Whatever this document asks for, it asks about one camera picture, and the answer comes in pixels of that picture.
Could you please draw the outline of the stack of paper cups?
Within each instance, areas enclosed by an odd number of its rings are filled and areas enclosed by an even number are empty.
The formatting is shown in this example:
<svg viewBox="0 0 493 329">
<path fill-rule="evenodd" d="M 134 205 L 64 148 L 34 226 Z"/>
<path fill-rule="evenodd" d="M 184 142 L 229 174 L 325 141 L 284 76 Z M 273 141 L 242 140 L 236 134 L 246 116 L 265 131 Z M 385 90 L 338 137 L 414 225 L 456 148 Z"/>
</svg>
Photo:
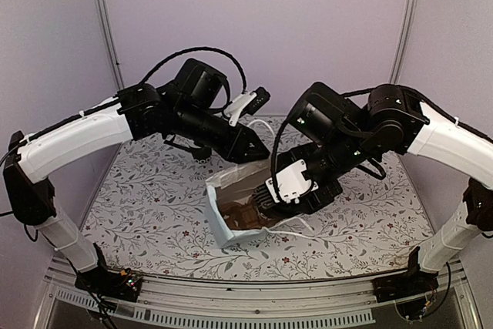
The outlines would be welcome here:
<svg viewBox="0 0 493 329">
<path fill-rule="evenodd" d="M 212 150 L 208 147 L 195 148 L 192 150 L 192 157 L 198 163 L 207 163 L 212 156 Z"/>
</svg>

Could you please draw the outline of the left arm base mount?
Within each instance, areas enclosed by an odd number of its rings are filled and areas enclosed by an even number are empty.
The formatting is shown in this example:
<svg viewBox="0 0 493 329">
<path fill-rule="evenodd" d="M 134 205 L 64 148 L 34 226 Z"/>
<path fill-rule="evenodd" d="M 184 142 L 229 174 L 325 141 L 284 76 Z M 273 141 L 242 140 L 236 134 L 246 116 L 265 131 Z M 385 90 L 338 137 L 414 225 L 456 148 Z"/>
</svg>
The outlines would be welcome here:
<svg viewBox="0 0 493 329">
<path fill-rule="evenodd" d="M 105 267 L 97 266 L 83 273 L 78 271 L 75 287 L 95 295 L 137 302 L 142 278 L 140 274 L 129 268 L 112 272 Z"/>
</svg>

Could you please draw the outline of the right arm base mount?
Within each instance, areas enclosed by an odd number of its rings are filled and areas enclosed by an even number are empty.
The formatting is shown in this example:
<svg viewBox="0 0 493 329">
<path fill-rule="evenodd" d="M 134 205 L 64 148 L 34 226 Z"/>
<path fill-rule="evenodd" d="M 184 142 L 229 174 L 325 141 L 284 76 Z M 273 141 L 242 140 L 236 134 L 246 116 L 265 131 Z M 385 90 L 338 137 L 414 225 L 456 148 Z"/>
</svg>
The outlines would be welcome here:
<svg viewBox="0 0 493 329">
<path fill-rule="evenodd" d="M 406 271 L 401 274 L 373 279 L 371 281 L 373 295 L 378 303 L 419 295 L 419 298 L 396 303 L 394 307 L 400 318 L 409 324 L 422 321 L 439 311 L 448 298 L 452 274 L 450 264 L 447 262 L 445 266 L 448 272 L 448 281 L 444 296 L 439 303 L 437 302 L 438 275 L 425 274 L 420 271 L 416 271 L 414 274 Z"/>
</svg>

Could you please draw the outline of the white paper bag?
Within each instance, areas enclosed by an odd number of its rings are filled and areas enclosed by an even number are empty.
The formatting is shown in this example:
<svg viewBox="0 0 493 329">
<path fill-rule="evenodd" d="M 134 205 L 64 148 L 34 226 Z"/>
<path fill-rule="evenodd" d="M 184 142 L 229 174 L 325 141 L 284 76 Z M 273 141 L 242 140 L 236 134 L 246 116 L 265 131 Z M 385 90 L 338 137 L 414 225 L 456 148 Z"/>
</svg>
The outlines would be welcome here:
<svg viewBox="0 0 493 329">
<path fill-rule="evenodd" d="M 296 220 L 307 229 L 311 226 L 299 216 L 270 215 L 257 209 L 253 192 L 270 178 L 270 160 L 234 164 L 206 179 L 208 221 L 216 246 L 225 248 L 236 243 L 276 234 L 285 223 Z"/>
</svg>

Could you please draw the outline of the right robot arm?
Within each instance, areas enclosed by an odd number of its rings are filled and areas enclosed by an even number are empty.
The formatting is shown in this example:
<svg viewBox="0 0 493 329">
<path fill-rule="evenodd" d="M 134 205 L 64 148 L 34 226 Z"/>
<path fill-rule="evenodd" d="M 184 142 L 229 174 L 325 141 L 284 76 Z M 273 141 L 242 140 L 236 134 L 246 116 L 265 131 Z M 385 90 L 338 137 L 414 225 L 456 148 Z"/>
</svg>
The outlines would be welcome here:
<svg viewBox="0 0 493 329">
<path fill-rule="evenodd" d="M 382 156 L 393 152 L 432 159 L 468 176 L 454 215 L 409 258 L 398 288 L 416 294 L 455 254 L 492 228 L 492 141 L 447 114 L 422 93 L 383 84 L 364 90 L 357 106 L 350 93 L 315 82 L 296 101 L 285 123 L 310 143 L 273 153 L 270 178 L 255 199 L 260 209 L 294 216 L 329 204 L 338 180 L 353 169 L 384 178 Z"/>
</svg>

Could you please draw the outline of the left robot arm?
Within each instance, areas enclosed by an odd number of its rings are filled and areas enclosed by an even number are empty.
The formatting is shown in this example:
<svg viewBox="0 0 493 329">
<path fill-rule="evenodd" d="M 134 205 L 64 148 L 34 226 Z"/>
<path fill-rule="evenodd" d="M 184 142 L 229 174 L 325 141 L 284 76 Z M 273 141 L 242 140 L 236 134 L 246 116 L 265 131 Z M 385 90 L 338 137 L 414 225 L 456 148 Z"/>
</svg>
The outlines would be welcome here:
<svg viewBox="0 0 493 329">
<path fill-rule="evenodd" d="M 193 141 L 200 159 L 217 153 L 243 164 L 268 158 L 260 137 L 240 122 L 270 99 L 264 88 L 244 89 L 214 107 L 220 91 L 229 91 L 227 77 L 211 65 L 188 58 L 168 83 L 155 87 L 143 78 L 97 106 L 81 111 L 37 133 L 12 135 L 2 157 L 3 179 L 17 221 L 34 227 L 82 274 L 99 294 L 114 287 L 114 276 L 97 247 L 55 205 L 49 176 L 89 154 L 117 144 L 160 134 Z"/>
</svg>

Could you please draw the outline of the brown cardboard cup carrier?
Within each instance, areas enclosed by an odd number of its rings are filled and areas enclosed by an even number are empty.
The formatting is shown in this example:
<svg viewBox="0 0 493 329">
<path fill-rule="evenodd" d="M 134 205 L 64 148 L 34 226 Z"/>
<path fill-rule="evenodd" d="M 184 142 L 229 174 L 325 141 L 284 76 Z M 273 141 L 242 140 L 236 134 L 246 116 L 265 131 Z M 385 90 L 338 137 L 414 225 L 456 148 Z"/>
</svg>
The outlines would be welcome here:
<svg viewBox="0 0 493 329">
<path fill-rule="evenodd" d="M 218 210 L 231 230 L 259 230 L 272 227 L 281 221 L 279 217 L 268 217 L 261 213 L 252 197 L 245 203 L 229 202 L 220 204 Z"/>
</svg>

